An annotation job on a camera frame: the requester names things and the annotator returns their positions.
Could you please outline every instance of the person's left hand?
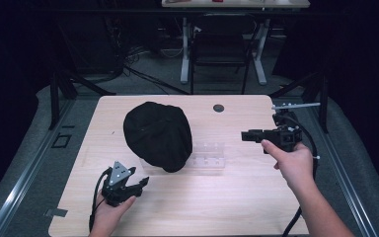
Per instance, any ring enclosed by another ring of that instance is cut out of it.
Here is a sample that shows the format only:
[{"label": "person's left hand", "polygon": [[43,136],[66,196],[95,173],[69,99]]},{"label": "person's left hand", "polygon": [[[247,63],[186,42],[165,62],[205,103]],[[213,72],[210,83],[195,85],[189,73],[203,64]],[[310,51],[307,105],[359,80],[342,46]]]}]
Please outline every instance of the person's left hand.
[{"label": "person's left hand", "polygon": [[101,191],[99,191],[96,204],[100,202],[101,204],[95,213],[94,226],[89,236],[111,236],[121,217],[134,204],[135,200],[136,197],[132,196],[121,205],[113,207],[106,203]]}]

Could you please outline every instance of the finger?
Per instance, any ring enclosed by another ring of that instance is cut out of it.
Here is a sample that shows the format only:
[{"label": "finger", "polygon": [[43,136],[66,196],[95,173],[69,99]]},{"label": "finger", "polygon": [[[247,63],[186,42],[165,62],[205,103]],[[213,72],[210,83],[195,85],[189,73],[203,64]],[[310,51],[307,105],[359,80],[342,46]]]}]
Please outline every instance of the finger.
[{"label": "finger", "polygon": [[123,202],[119,207],[118,211],[125,213],[135,202],[136,196],[129,197],[125,202]]},{"label": "finger", "polygon": [[309,149],[303,142],[297,142],[294,146],[294,150]]},{"label": "finger", "polygon": [[279,149],[277,146],[275,146],[272,142],[268,140],[264,139],[263,141],[261,141],[261,145],[269,155],[275,158],[276,161],[281,161],[286,154],[285,151]]}]

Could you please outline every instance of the white table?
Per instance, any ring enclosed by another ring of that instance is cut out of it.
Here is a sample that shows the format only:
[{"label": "white table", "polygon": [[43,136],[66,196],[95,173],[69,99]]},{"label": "white table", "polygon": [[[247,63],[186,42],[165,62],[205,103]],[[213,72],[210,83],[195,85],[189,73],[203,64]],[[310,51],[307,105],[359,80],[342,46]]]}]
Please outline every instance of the white table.
[{"label": "white table", "polygon": [[[224,144],[224,168],[183,168],[153,172],[126,145],[125,115],[146,101],[183,109],[192,142]],[[214,105],[224,107],[221,113]],[[149,176],[148,185],[121,220],[115,236],[280,235],[299,204],[275,161],[241,131],[275,128],[268,96],[109,96],[102,97],[85,135],[54,216],[51,236],[87,236],[98,178],[114,161],[136,167],[127,185]],[[300,218],[292,234],[307,234]]]},{"label": "white table", "polygon": [[[298,10],[308,8],[310,2],[308,0],[223,0],[223,2],[213,2],[212,0],[162,0],[162,6],[167,8],[258,8],[261,10],[271,8],[287,8]],[[258,33],[257,52],[254,54],[254,64],[257,71],[258,80],[261,85],[266,85],[266,78],[263,65],[261,64],[261,56],[264,51],[265,40],[268,32],[269,20],[261,23]],[[190,72],[190,58],[188,50],[189,29],[187,19],[183,22],[183,66],[181,70],[181,83],[186,84]]]}]

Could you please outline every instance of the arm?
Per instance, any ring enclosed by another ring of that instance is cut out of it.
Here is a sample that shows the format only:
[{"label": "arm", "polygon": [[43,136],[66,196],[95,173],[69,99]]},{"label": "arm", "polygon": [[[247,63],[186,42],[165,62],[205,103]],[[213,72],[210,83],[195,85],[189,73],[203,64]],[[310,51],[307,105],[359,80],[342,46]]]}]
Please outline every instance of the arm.
[{"label": "arm", "polygon": [[311,236],[353,236],[349,229],[322,196],[313,180],[313,157],[303,143],[287,153],[267,140],[261,142],[264,150],[275,160],[288,187],[297,197]]},{"label": "arm", "polygon": [[106,203],[101,192],[98,194],[97,203],[101,203],[95,213],[94,226],[90,237],[111,236],[124,213],[133,205],[136,197],[130,197],[121,205],[112,207]]}]

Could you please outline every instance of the black cloth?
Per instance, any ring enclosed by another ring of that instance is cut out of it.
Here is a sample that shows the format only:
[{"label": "black cloth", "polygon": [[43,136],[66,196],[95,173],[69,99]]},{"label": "black cloth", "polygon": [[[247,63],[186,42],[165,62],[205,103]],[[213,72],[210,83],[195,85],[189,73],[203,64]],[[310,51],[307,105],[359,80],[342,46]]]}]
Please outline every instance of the black cloth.
[{"label": "black cloth", "polygon": [[138,157],[167,172],[181,170],[192,154],[190,124],[181,108],[146,102],[125,116],[123,131]]}]

